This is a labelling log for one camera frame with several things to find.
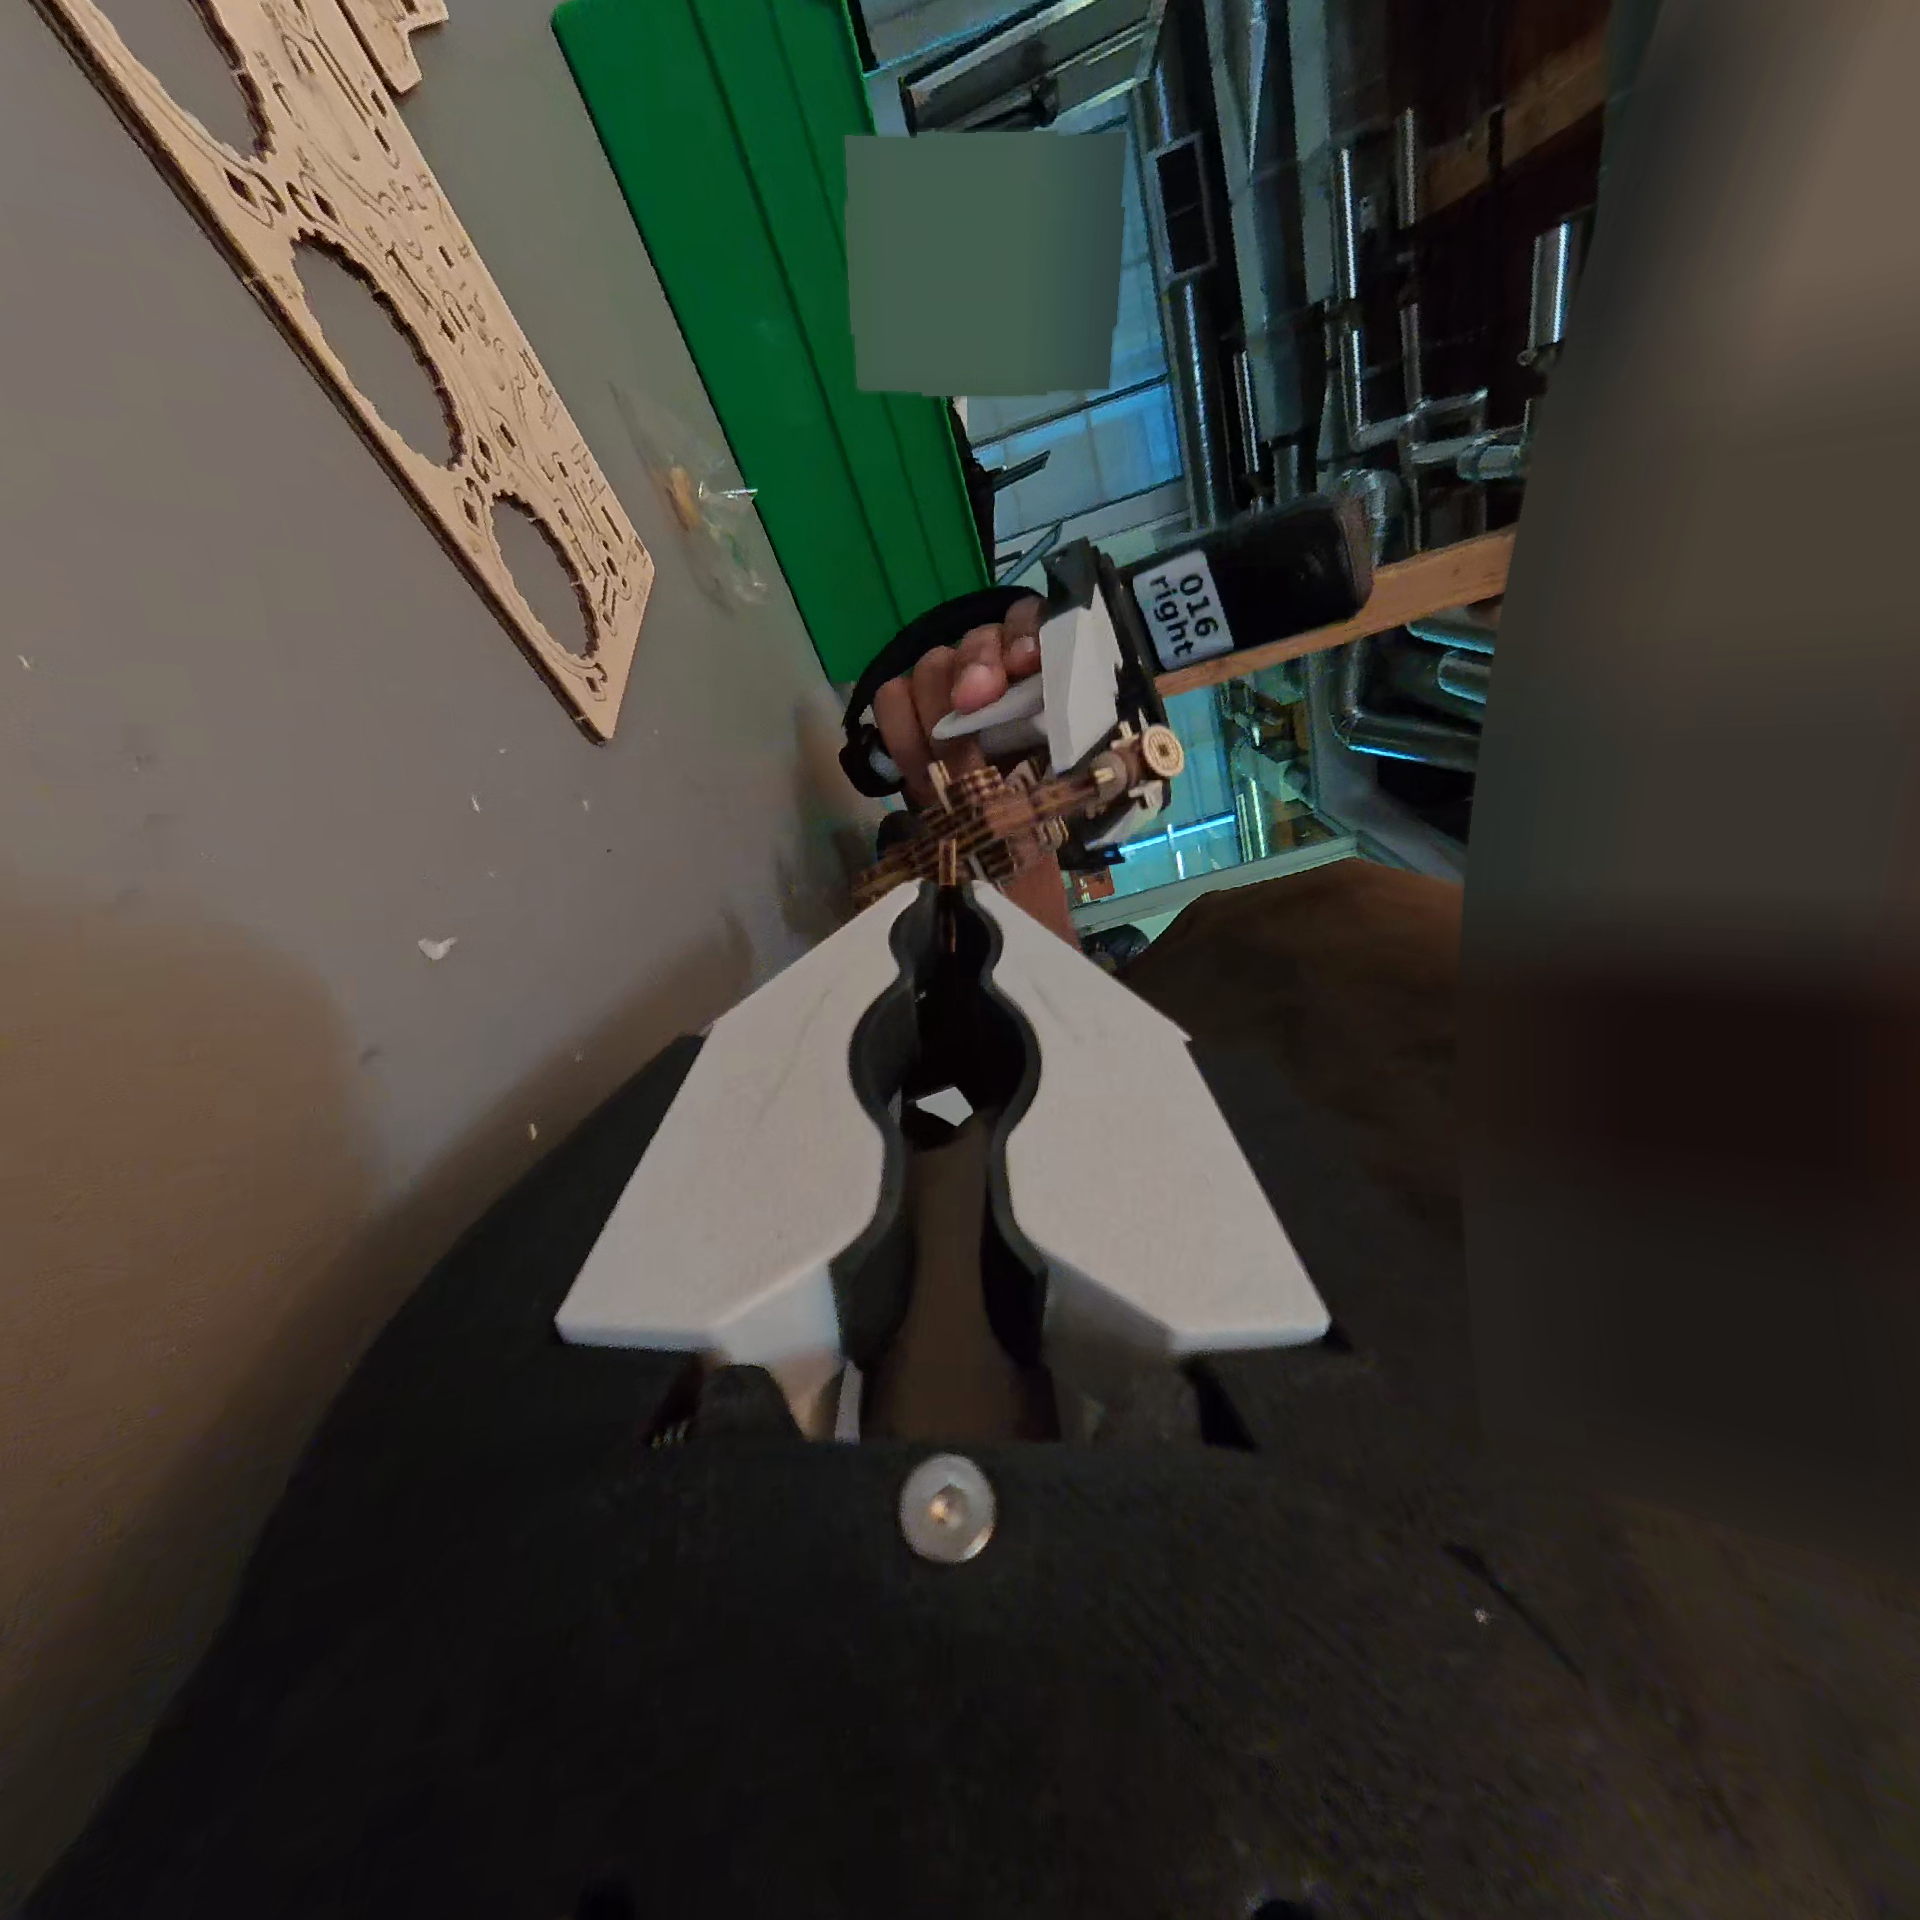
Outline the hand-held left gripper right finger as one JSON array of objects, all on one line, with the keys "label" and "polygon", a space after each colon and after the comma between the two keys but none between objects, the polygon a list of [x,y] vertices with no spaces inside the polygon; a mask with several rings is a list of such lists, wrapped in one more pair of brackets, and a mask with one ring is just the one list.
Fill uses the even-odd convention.
[{"label": "hand-held left gripper right finger", "polygon": [[978,992],[1013,1031],[991,1124],[987,1300],[1068,1435],[1198,1360],[1332,1330],[1186,1034],[989,885],[960,886]]}]

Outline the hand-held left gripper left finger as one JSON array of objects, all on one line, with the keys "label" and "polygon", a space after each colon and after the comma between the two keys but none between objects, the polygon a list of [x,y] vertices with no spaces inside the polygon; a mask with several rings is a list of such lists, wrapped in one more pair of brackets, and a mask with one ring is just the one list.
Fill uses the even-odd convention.
[{"label": "hand-held left gripper left finger", "polygon": [[832,1266],[899,1207],[936,925],[936,886],[899,886],[710,1023],[558,1310],[568,1347],[757,1364],[804,1437],[834,1434],[891,1300]]}]

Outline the wooden mechanical model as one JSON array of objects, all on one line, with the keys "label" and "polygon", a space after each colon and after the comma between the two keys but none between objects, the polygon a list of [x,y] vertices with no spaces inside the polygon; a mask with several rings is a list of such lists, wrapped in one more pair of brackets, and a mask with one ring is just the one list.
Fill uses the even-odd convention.
[{"label": "wooden mechanical model", "polygon": [[[1006,773],[980,765],[962,775],[936,775],[935,802],[907,815],[915,822],[910,830],[971,845],[991,837],[1010,842],[1020,831],[1044,831],[1066,870],[1091,870],[1115,862],[1115,856],[1093,855],[1093,822],[1114,811],[1136,783],[1160,776],[1176,781],[1183,768],[1183,742],[1172,727],[1119,724],[1101,752],[1072,770],[1048,773],[1037,756],[1030,756],[1014,760]],[[907,880],[901,885],[954,890],[967,882]]]}]

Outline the grey desk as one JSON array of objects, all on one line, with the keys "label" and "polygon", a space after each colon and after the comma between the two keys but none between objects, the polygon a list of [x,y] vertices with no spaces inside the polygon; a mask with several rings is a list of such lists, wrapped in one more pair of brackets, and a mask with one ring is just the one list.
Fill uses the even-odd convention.
[{"label": "grey desk", "polygon": [[5,1915],[452,1240],[843,917],[870,811],[551,29],[400,111],[655,560],[590,742],[32,4],[5,4]]}]

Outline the person's right hand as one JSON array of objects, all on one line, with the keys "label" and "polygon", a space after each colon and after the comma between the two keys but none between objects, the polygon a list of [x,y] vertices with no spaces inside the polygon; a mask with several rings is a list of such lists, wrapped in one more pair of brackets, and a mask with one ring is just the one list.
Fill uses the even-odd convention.
[{"label": "person's right hand", "polygon": [[980,764],[975,735],[936,738],[935,731],[948,716],[987,709],[1013,684],[1039,672],[1039,620],[1039,602],[1024,598],[1004,621],[925,651],[910,672],[878,687],[874,722],[910,805],[927,802],[932,765],[964,770]]}]

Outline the wooden beam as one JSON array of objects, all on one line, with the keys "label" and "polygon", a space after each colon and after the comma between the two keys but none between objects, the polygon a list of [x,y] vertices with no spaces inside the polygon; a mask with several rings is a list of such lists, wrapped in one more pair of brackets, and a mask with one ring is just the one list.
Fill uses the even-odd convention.
[{"label": "wooden beam", "polygon": [[1256,646],[1244,646],[1203,662],[1188,662],[1157,674],[1163,696],[1188,691],[1244,680],[1259,669],[1288,661],[1334,651],[1420,618],[1443,614],[1504,597],[1507,576],[1518,544],[1518,523],[1455,544],[1436,546],[1407,560],[1383,564],[1365,605],[1334,623],[1300,631]]}]

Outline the silver ventilation ducts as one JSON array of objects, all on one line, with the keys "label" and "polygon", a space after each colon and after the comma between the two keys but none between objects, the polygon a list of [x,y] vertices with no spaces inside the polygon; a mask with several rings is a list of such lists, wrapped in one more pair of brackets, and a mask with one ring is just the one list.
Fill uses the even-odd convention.
[{"label": "silver ventilation ducts", "polygon": [[1136,130],[1190,525],[1355,486],[1400,556],[1520,516],[1611,11],[1163,7]]}]

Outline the clear bag of small parts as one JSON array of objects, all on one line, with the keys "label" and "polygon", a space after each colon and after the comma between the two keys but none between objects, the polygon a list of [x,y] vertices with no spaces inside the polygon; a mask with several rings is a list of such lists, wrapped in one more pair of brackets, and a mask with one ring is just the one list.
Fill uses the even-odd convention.
[{"label": "clear bag of small parts", "polygon": [[611,395],[696,586],[718,605],[762,605],[770,588],[751,549],[757,490],[718,438],[630,386],[614,381]]}]

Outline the green box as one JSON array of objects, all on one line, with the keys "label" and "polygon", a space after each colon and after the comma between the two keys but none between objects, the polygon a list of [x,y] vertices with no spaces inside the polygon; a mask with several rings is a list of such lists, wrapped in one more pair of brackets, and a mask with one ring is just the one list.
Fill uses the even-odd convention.
[{"label": "green box", "polygon": [[864,394],[846,141],[874,133],[840,3],[567,3],[551,15],[807,635],[851,684],[986,588],[948,404]]}]

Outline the wooden sheet with round holes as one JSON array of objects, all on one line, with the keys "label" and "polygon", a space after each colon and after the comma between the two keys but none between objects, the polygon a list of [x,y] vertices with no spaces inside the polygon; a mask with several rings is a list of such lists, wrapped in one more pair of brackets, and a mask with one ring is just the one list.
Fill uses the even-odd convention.
[{"label": "wooden sheet with round holes", "polygon": [[[189,4],[246,110],[246,143],[142,62],[108,10],[36,4],[210,245],[591,741],[634,674],[655,564],[559,390],[334,3]],[[448,451],[354,380],[296,274],[328,258],[410,344]]]}]

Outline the small narrow wooden sheet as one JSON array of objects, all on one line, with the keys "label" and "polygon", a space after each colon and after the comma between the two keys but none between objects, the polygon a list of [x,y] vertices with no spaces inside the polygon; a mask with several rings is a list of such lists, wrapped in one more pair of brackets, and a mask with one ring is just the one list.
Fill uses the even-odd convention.
[{"label": "small narrow wooden sheet", "polygon": [[422,83],[413,39],[448,22],[448,3],[338,3],[338,10],[390,93],[404,96]]}]

